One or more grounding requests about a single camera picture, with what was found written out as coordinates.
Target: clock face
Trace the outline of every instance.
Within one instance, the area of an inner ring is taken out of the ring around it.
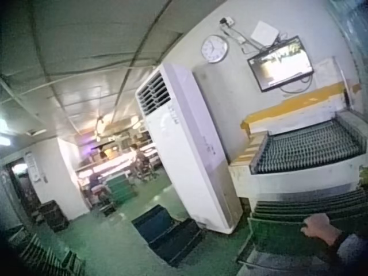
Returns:
[[[209,36],[203,42],[202,56],[209,63],[216,63],[222,61],[228,52],[228,43],[220,36]]]

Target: conveyor belt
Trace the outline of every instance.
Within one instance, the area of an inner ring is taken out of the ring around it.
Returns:
[[[255,167],[257,174],[303,170],[350,159],[364,146],[337,121],[270,136]]]

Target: doorway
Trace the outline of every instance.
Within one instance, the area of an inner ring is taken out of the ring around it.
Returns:
[[[6,165],[14,189],[28,217],[33,221],[41,205],[39,197],[30,181],[28,168],[23,158]]]

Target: wall-mounted tv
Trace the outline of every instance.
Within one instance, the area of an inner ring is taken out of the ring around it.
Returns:
[[[313,74],[311,61],[298,36],[261,51],[248,59],[248,63],[262,92]]]

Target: person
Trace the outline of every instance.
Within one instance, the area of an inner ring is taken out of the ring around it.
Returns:
[[[313,214],[300,229],[307,237],[323,240],[335,254],[341,275],[368,275],[368,240],[341,231],[330,224],[325,213]]]
[[[93,173],[89,176],[89,188],[90,192],[98,197],[101,204],[105,204],[108,201],[110,190],[106,185],[103,185],[99,181],[99,174]]]
[[[132,156],[132,164],[131,171],[133,170],[136,174],[142,174],[143,167],[150,162],[150,160],[138,149],[137,144],[132,144],[130,146],[131,151],[133,152]]]

